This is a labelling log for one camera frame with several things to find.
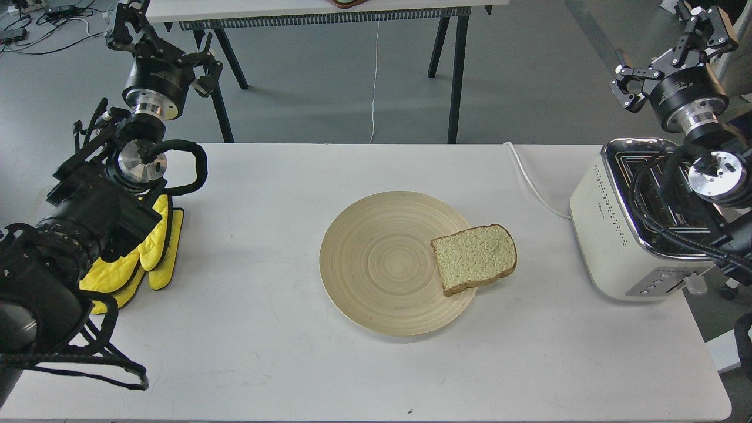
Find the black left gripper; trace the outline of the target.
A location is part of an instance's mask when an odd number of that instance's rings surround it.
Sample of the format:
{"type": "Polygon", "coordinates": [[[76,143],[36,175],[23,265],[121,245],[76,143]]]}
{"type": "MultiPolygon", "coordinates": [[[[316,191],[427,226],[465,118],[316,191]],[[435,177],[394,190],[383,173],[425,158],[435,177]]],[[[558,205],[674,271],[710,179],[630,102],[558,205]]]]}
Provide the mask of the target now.
{"type": "Polygon", "coordinates": [[[135,57],[123,101],[135,109],[147,98],[155,99],[164,111],[164,120],[174,120],[183,113],[190,86],[203,98],[216,91],[224,64],[211,50],[183,54],[174,63],[145,57],[158,52],[157,34],[146,17],[149,5],[150,1],[118,2],[105,42],[110,50],[135,57]]]}

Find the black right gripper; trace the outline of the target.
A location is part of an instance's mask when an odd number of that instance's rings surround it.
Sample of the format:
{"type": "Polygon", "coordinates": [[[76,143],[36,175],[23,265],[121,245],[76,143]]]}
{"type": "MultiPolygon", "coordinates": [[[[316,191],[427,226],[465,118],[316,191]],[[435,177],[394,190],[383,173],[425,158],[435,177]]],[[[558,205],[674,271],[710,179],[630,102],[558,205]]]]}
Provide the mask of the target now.
{"type": "Polygon", "coordinates": [[[719,117],[728,108],[729,97],[705,64],[735,51],[740,42],[730,17],[720,7],[690,9],[685,1],[677,1],[674,10],[685,27],[673,48],[673,65],[690,67],[639,69],[632,66],[624,50],[615,50],[618,65],[610,90],[630,113],[639,112],[648,97],[665,132],[690,133],[701,127],[709,130],[720,125],[719,117]]]}

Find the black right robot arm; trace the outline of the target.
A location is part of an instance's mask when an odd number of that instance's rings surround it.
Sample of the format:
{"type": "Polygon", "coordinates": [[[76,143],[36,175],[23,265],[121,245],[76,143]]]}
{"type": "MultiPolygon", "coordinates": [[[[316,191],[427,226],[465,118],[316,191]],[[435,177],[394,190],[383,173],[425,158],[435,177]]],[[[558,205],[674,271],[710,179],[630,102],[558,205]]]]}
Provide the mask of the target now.
{"type": "Polygon", "coordinates": [[[719,5],[692,8],[675,1],[674,13],[684,25],[679,39],[646,67],[635,67],[623,50],[616,51],[610,89],[620,106],[637,113],[648,104],[665,132],[684,136],[680,146],[655,153],[636,172],[627,206],[648,233],[711,260],[727,278],[718,293],[731,301],[740,287],[750,286],[750,132],[722,121],[730,97],[712,61],[735,51],[739,40],[719,5]],[[704,237],[671,229],[647,208],[641,192],[653,168],[661,171],[658,199],[699,222],[707,230],[704,237]]]}

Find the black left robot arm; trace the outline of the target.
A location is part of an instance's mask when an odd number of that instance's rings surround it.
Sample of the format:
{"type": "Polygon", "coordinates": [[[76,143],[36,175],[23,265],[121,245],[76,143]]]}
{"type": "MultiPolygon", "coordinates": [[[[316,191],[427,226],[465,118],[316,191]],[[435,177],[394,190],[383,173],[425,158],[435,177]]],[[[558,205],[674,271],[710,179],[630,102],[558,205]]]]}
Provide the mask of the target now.
{"type": "Polygon", "coordinates": [[[2,399],[24,371],[82,377],[61,364],[119,367],[126,383],[147,390],[147,370],[111,342],[118,308],[111,294],[79,286],[98,260],[114,262],[145,241],[160,222],[159,196],[182,196],[206,182],[207,156],[195,142],[166,140],[166,122],[179,118],[188,90],[217,89],[223,69],[210,38],[185,53],[159,37],[147,20],[148,1],[123,1],[106,32],[111,50],[133,56],[123,100],[102,99],[89,125],[73,133],[75,153],[55,171],[46,196],[52,213],[38,224],[2,230],[2,399]]]}

